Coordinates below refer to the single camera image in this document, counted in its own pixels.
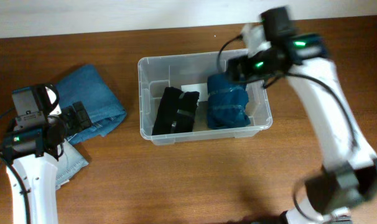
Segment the black garment with tape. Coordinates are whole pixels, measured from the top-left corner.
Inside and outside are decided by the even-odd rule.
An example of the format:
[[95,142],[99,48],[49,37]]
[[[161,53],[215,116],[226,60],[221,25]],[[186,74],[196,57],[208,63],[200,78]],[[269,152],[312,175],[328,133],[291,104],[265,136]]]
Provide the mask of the black garment with tape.
[[200,93],[166,87],[157,111],[152,135],[193,131]]

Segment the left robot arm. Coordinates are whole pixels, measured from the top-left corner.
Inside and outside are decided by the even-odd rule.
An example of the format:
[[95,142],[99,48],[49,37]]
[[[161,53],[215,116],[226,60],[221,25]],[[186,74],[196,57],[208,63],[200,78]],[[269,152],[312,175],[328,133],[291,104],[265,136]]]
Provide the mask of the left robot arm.
[[58,223],[56,178],[65,142],[88,129],[91,119],[82,102],[61,108],[52,84],[12,92],[17,116],[0,143],[12,190],[14,223]]

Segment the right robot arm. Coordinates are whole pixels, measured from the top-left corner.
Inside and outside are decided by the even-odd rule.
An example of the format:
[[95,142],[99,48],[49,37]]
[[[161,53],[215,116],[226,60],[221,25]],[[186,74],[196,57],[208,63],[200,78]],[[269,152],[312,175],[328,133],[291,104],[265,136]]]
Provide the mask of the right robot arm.
[[244,56],[231,58],[227,79],[237,85],[284,78],[297,93],[319,140],[321,171],[298,180],[294,208],[260,223],[350,223],[350,210],[377,195],[377,153],[359,128],[337,69],[318,34],[298,34],[285,6],[243,27]]

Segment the navy blue garment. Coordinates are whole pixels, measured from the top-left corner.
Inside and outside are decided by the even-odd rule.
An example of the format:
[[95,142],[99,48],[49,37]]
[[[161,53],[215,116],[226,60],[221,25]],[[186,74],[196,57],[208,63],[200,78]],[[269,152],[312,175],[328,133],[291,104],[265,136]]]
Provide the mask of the navy blue garment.
[[208,77],[207,88],[210,129],[243,128],[251,123],[245,113],[249,102],[246,85],[232,84],[219,73]]

